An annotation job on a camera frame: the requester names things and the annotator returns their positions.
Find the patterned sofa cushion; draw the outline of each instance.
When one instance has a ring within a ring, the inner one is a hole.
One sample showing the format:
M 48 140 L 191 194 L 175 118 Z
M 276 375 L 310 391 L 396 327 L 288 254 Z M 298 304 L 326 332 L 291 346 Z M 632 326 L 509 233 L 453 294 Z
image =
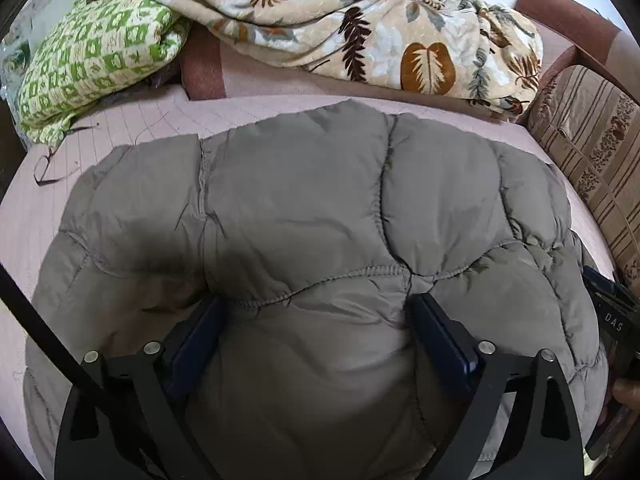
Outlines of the patterned sofa cushion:
M 587 204 L 640 294 L 638 105 L 595 72 L 572 66 L 540 92 L 529 130 Z
M 76 0 L 42 41 L 18 95 L 20 125 L 55 146 L 73 117 L 171 62 L 190 22 L 152 0 Z

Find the green checkered blanket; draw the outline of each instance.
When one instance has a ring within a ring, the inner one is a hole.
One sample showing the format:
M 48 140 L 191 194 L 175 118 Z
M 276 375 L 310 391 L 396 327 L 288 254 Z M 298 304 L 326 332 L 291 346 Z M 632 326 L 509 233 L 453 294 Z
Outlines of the green checkered blanket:
M 153 0 L 76 0 L 40 45 L 20 93 L 20 125 L 55 146 L 97 99 L 144 79 L 180 52 L 191 22 Z

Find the beige blanket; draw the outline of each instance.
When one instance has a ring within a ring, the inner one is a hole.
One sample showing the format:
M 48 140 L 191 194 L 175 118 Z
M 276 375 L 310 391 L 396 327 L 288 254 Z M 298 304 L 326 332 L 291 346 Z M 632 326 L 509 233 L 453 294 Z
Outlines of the beige blanket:
M 272 66 L 465 99 L 519 115 L 542 41 L 524 16 L 479 0 L 157 0 Z

